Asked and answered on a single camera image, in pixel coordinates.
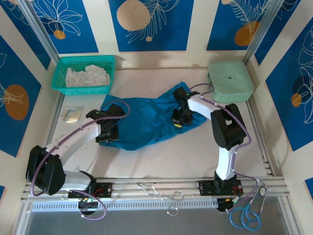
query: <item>beige circle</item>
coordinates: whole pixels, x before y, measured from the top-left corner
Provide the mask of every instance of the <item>beige circle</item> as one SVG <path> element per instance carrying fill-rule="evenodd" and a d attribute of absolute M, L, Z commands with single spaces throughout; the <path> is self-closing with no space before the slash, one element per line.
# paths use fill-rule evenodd
<path fill-rule="evenodd" d="M 19 4 L 18 0 L 8 0 L 10 3 L 13 3 L 14 5 Z"/>
<path fill-rule="evenodd" d="M 147 42 L 151 42 L 152 41 L 152 37 L 150 37 L 150 36 L 146 37 L 146 41 Z"/>
<path fill-rule="evenodd" d="M 128 31 L 141 30 L 150 22 L 148 8 L 139 0 L 127 0 L 117 10 L 119 24 Z"/>
<path fill-rule="evenodd" d="M 222 0 L 222 4 L 227 5 L 230 4 L 233 0 Z"/>

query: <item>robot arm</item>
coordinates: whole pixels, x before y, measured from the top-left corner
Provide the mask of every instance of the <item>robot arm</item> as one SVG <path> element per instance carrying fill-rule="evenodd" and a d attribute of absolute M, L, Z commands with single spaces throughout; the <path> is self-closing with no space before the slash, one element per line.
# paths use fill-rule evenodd
<path fill-rule="evenodd" d="M 82 126 L 99 118 L 122 116 L 124 114 L 124 110 L 120 106 L 112 104 L 106 111 L 90 111 L 86 115 Z M 45 164 L 41 167 L 35 185 L 48 195 L 53 195 L 60 190 L 70 189 L 87 191 L 89 194 L 93 194 L 96 188 L 96 179 L 94 177 L 83 171 L 64 171 L 63 166 L 78 149 L 94 138 L 96 142 L 118 140 L 117 124 L 119 121 L 120 119 L 106 119 L 95 122 L 82 128 L 79 134 L 65 140 L 58 149 L 53 151 L 53 154 L 49 156 Z M 26 171 L 27 180 L 32 181 L 39 163 L 57 145 L 58 141 L 45 148 L 35 146 L 30 151 Z"/>
<path fill-rule="evenodd" d="M 233 151 L 242 144 L 246 136 L 238 123 L 224 110 L 208 104 L 201 99 L 199 92 L 187 93 L 184 88 L 178 88 L 173 93 L 174 98 L 179 104 L 179 109 L 173 111 L 172 121 L 175 126 L 182 127 L 190 124 L 193 120 L 192 113 L 202 114 L 212 122 L 213 136 L 220 147 L 219 164 L 216 169 L 216 177 L 221 182 L 235 177 L 231 169 Z M 243 119 L 239 109 L 235 104 L 226 105 L 226 108 L 235 115 L 241 123 Z"/>

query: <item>mint green box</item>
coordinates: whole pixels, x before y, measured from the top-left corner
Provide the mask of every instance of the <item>mint green box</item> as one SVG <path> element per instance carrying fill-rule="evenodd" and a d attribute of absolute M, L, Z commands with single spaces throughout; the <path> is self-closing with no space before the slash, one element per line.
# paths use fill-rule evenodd
<path fill-rule="evenodd" d="M 218 103 L 244 102 L 254 92 L 254 86 L 242 61 L 210 64 L 208 79 L 215 88 L 212 98 Z"/>

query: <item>container lid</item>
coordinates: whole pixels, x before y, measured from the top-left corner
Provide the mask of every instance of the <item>container lid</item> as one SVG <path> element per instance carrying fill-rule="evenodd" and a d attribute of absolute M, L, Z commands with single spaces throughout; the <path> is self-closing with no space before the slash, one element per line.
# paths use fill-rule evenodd
<path fill-rule="evenodd" d="M 210 64 L 209 74 L 215 90 L 221 94 L 254 92 L 254 86 L 242 61 L 214 62 Z"/>

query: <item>teal basket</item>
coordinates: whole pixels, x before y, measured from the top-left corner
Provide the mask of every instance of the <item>teal basket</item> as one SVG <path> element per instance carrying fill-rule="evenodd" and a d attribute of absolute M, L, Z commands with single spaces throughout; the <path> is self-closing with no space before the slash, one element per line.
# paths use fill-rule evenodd
<path fill-rule="evenodd" d="M 110 75 L 111 81 L 108 86 L 102 87 L 66 87 L 65 76 L 67 69 L 75 71 L 85 71 L 86 66 L 96 65 L 104 68 Z M 62 57 L 55 69 L 51 87 L 66 95 L 75 94 L 108 94 L 114 81 L 115 58 L 112 55 L 92 55 L 92 56 L 68 56 Z"/>

